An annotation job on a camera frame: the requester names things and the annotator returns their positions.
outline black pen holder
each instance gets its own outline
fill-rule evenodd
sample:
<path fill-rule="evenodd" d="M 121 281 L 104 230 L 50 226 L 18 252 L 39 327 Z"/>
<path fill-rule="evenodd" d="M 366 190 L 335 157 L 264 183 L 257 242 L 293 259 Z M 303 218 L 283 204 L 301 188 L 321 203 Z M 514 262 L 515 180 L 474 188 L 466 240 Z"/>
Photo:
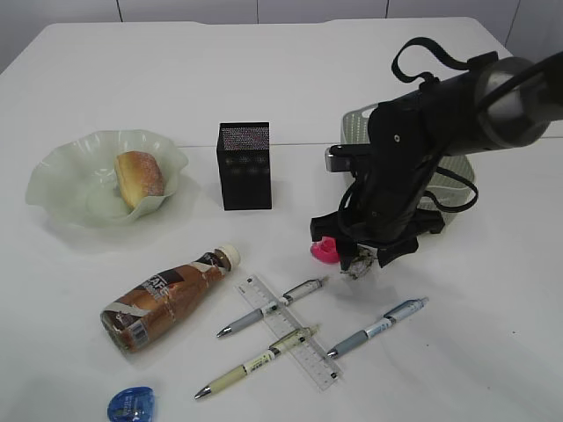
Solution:
<path fill-rule="evenodd" d="M 269 123 L 221 123 L 217 162 L 225 211 L 272 209 Z"/>

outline pink object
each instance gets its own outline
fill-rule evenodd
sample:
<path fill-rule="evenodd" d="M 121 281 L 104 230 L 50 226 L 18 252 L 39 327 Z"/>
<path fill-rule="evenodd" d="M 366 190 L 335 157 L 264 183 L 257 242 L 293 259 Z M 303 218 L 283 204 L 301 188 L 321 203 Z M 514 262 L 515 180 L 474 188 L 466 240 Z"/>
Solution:
<path fill-rule="evenodd" d="M 336 241 L 333 237 L 325 237 L 320 242 L 315 242 L 311 247 L 313 257 L 325 264 L 336 264 L 340 261 L 336 251 Z"/>

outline bread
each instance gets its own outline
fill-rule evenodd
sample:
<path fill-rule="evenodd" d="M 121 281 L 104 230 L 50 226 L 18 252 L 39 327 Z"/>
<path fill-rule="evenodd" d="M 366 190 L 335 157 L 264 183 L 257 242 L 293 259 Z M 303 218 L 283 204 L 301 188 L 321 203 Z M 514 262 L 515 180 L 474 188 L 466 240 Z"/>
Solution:
<path fill-rule="evenodd" d="M 118 155 L 114 166 L 121 197 L 130 207 L 135 208 L 147 196 L 165 194 L 165 180 L 151 154 L 129 151 Z"/>

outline glass bowl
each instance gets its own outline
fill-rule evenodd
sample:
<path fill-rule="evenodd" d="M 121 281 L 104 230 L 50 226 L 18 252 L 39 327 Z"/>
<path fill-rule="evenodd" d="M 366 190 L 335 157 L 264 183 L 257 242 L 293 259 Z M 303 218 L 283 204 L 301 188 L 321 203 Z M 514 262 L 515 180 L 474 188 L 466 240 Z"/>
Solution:
<path fill-rule="evenodd" d="M 148 152 L 165 179 L 163 196 L 148 196 L 131 209 L 121 198 L 113 160 L 124 152 Z M 146 130 L 95 132 L 54 149 L 35 167 L 26 203 L 44 207 L 59 222 L 104 227 L 129 224 L 156 211 L 178 188 L 186 156 L 174 143 Z"/>

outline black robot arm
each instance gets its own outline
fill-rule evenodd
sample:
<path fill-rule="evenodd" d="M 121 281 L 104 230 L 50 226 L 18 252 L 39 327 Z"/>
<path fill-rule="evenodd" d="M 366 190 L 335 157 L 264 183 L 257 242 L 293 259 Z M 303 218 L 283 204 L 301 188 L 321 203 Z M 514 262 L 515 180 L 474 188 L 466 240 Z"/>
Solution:
<path fill-rule="evenodd" d="M 465 73 L 440 81 L 429 72 L 405 75 L 398 65 L 412 45 L 430 50 L 440 62 Z M 553 120 L 563 119 L 563 54 L 532 65 L 487 53 L 459 62 L 438 44 L 416 38 L 391 65 L 395 76 L 410 83 L 424 79 L 417 91 L 380 103 L 369 116 L 369 144 L 335 145 L 327 150 L 329 171 L 350 171 L 355 182 L 337 212 L 314 218 L 311 237 L 336 239 L 340 265 L 347 270 L 358 244 L 377 248 L 381 267 L 418 249 L 417 236 L 440 233 L 438 211 L 418 209 L 428 196 L 443 212 L 465 211 L 477 201 L 469 180 L 439 167 L 444 156 L 530 145 Z M 427 190 L 435 172 L 474 191 L 461 207 L 445 207 Z"/>

